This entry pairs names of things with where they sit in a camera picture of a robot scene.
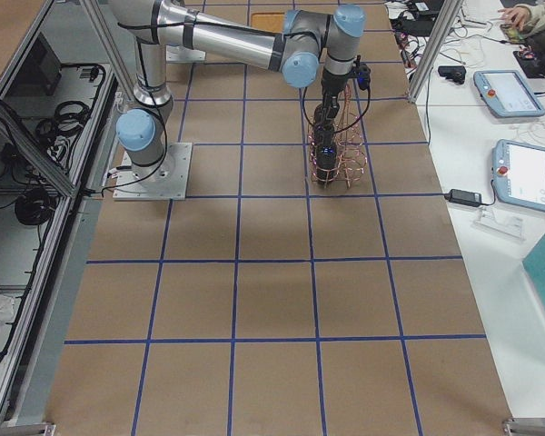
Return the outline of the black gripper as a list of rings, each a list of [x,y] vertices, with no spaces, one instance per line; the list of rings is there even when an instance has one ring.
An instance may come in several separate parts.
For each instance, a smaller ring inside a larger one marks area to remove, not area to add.
[[[339,94],[344,90],[350,74],[334,74],[326,67],[322,70],[322,127],[334,127],[334,120],[339,113]]]

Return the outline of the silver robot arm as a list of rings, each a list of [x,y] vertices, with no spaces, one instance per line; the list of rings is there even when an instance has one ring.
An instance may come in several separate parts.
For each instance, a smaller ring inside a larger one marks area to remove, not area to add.
[[[358,56],[366,25],[362,8],[339,5],[331,15],[291,10],[283,18],[282,31],[272,33],[201,13],[180,1],[112,1],[109,6],[118,26],[134,37],[134,92],[141,106],[173,100],[166,86],[166,46],[280,72],[285,83],[301,90],[320,78],[322,101],[312,119],[314,178],[318,183],[335,179],[339,97],[349,80],[368,82],[368,70]]]

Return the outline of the person hand at desk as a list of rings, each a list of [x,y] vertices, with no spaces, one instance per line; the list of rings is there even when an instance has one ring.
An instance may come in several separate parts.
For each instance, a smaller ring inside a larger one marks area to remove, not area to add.
[[[530,10],[523,6],[513,6],[499,10],[500,19],[519,30],[522,30],[530,18]]]

